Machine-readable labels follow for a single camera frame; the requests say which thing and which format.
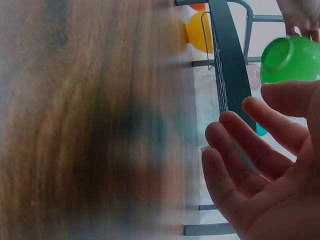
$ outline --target wooden surface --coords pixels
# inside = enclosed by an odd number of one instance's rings
[[[0,1],[0,239],[183,239],[193,71],[173,0]]]

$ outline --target white floor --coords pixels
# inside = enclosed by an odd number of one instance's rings
[[[280,15],[281,12],[278,8],[276,0],[247,0],[251,5],[254,14],[269,14]],[[244,42],[245,38],[245,24],[246,24],[246,10],[236,4],[229,3],[229,7],[233,16],[237,34],[240,43]],[[195,14],[192,8],[189,8],[189,15]],[[283,23],[254,23],[251,35],[251,43],[249,48],[249,57],[258,57],[266,45],[273,39],[285,35],[285,26]],[[207,58],[206,53],[196,50],[193,46],[189,46],[194,60],[204,60]],[[259,73],[260,64],[248,66],[248,76],[250,81],[256,81],[260,77]],[[215,122],[219,119],[219,104],[217,86],[215,80],[215,70],[208,71],[207,67],[194,68],[195,77],[195,91],[196,91],[196,111],[197,111],[197,131],[198,131],[198,144],[199,147],[207,146],[205,139],[205,129],[208,124]],[[251,89],[252,95],[255,97],[260,96],[260,88]],[[263,138],[272,145],[275,149],[294,160],[294,157],[269,135]],[[205,180],[203,177],[202,169],[200,169],[200,203],[201,205],[212,204],[209,193],[207,191]],[[200,213],[200,224],[218,224],[226,223],[226,219],[217,210],[202,211]],[[202,240],[236,240],[239,239],[235,234],[218,235],[218,236],[204,236]]]

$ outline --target green plastic cup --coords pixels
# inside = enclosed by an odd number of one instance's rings
[[[298,35],[273,40],[261,57],[261,82],[320,80],[320,45]]]

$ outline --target plastic cup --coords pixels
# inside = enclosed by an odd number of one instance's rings
[[[320,45],[298,35],[273,40],[261,57],[261,82],[320,80]]]

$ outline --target hand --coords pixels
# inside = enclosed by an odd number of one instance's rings
[[[319,42],[320,0],[277,0],[282,12],[287,35],[301,35]]]
[[[234,112],[205,132],[211,146],[202,154],[212,201],[244,240],[320,238],[320,81],[265,84],[265,102],[249,97],[244,110],[283,147],[293,163],[272,149]],[[305,117],[308,127],[287,116]],[[257,175],[242,160],[242,149]]]

